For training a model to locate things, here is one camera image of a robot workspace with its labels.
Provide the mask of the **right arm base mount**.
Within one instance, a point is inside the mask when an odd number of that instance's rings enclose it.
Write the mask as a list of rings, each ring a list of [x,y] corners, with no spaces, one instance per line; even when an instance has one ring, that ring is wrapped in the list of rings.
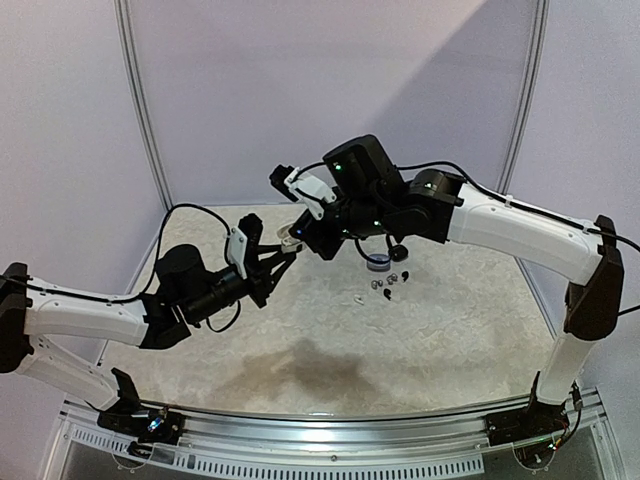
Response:
[[[551,405],[538,398],[539,377],[540,373],[537,373],[525,407],[485,416],[484,424],[491,446],[544,437],[561,430],[562,435],[552,446],[552,449],[556,449],[575,434],[581,422],[583,407],[578,384],[573,382],[570,390],[574,411],[577,413],[576,420],[571,423],[565,401],[559,405]]]

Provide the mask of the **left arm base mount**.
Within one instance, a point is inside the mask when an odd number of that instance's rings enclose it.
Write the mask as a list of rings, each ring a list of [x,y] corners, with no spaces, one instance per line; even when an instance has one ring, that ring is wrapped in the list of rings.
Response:
[[[125,372],[112,368],[117,383],[117,401],[101,411],[97,425],[103,429],[135,437],[127,447],[131,456],[149,459],[156,443],[176,446],[180,440],[186,417],[169,408],[144,406],[133,380]]]

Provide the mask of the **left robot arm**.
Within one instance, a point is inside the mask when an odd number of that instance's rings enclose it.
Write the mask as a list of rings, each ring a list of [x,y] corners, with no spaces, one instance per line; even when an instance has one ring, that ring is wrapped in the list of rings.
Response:
[[[29,276],[23,263],[1,276],[1,371],[40,380],[109,413],[128,434],[148,426],[131,377],[109,373],[55,345],[51,335],[99,338],[144,350],[166,350],[208,324],[213,315],[250,298],[262,308],[302,250],[301,241],[282,234],[261,244],[263,224],[243,217],[227,235],[227,266],[206,269],[192,244],[172,247],[155,263],[155,292],[132,297],[64,291]]]

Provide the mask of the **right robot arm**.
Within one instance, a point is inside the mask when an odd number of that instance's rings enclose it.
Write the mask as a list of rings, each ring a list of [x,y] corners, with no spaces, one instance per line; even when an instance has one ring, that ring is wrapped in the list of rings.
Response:
[[[395,165],[373,135],[334,148],[321,161],[335,184],[309,168],[294,168],[283,184],[307,210],[291,229],[325,260],[346,240],[409,236],[501,252],[563,276],[566,314],[549,359],[538,374],[533,401],[517,427],[537,436],[552,424],[593,346],[615,329],[624,286],[618,236],[609,218],[573,219],[515,201],[473,180],[449,161]]]

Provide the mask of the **white earbud charging case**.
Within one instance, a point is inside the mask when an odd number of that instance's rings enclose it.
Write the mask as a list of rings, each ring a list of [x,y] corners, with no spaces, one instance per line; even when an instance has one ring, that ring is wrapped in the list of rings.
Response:
[[[295,238],[290,233],[292,227],[292,223],[285,224],[276,232],[277,238],[280,241],[281,251],[285,254],[300,253],[304,249],[304,242]]]

